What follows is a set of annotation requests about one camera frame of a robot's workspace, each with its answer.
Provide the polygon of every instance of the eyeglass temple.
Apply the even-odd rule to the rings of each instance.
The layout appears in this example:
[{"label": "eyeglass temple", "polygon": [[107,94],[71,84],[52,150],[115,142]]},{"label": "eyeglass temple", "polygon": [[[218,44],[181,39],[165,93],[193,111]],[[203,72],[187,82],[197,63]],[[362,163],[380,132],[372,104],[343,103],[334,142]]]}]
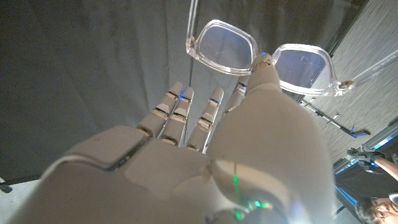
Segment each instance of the eyeglass temple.
[{"label": "eyeglass temple", "polygon": [[372,76],[378,75],[381,71],[386,69],[397,59],[398,59],[398,50],[388,55],[387,57],[383,58],[378,63],[374,64],[372,67],[361,72],[359,75],[356,75],[353,78],[354,86],[359,86],[368,81],[368,79],[371,78]]},{"label": "eyeglass temple", "polygon": [[197,16],[197,8],[198,8],[198,0],[192,0],[189,9],[188,30],[187,30],[186,40],[188,40],[191,36],[193,36],[193,31],[195,30],[195,19]]}]

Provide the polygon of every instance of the person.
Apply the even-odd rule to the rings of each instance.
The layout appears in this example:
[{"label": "person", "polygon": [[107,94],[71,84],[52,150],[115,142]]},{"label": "person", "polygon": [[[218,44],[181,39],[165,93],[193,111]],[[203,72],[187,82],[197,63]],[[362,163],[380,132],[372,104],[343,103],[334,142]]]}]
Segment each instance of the person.
[{"label": "person", "polygon": [[[385,159],[381,152],[352,152],[348,154],[365,163],[375,163],[398,181],[398,166]],[[356,214],[365,224],[397,224],[398,205],[389,198],[364,197],[356,202]]]}]

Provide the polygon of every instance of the person's arm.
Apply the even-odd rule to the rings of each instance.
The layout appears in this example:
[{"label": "person's arm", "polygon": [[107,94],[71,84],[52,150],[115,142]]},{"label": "person's arm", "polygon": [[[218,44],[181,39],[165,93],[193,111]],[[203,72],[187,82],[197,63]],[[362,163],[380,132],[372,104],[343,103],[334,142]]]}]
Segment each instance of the person's arm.
[{"label": "person's arm", "polygon": [[374,163],[377,164],[379,167],[384,169],[387,173],[389,173],[395,180],[398,181],[398,166],[394,163],[388,161],[383,157],[377,157],[374,160]]}]

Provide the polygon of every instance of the white robotic hand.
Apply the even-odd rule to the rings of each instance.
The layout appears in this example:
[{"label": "white robotic hand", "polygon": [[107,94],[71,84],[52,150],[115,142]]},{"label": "white robotic hand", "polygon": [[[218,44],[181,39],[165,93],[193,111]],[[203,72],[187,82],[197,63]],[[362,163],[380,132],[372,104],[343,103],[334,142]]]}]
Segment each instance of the white robotic hand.
[{"label": "white robotic hand", "polygon": [[136,128],[70,149],[11,223],[331,223],[331,162],[315,123],[281,92],[267,55],[252,67],[207,151],[223,91],[179,147],[193,90],[177,82]]}]

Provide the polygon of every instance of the ceiling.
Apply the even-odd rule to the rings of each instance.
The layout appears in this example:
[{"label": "ceiling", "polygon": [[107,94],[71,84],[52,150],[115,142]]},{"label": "ceiling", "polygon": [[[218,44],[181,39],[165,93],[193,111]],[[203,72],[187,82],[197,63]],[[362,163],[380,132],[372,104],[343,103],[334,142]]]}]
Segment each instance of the ceiling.
[{"label": "ceiling", "polygon": [[[369,1],[342,38],[365,3],[200,1],[198,32],[220,19],[251,34],[260,51],[285,43],[317,45],[333,54],[338,75],[347,78],[398,48],[393,0]],[[39,175],[74,144],[115,125],[137,125],[176,81],[195,90],[189,135],[213,89],[224,89],[225,105],[237,82],[185,53],[189,1],[0,4],[4,180]],[[368,91],[313,104],[331,116],[339,111],[342,124],[376,134],[398,115],[394,69],[377,85],[363,86]],[[353,139],[315,119],[333,161],[367,139]]]}]

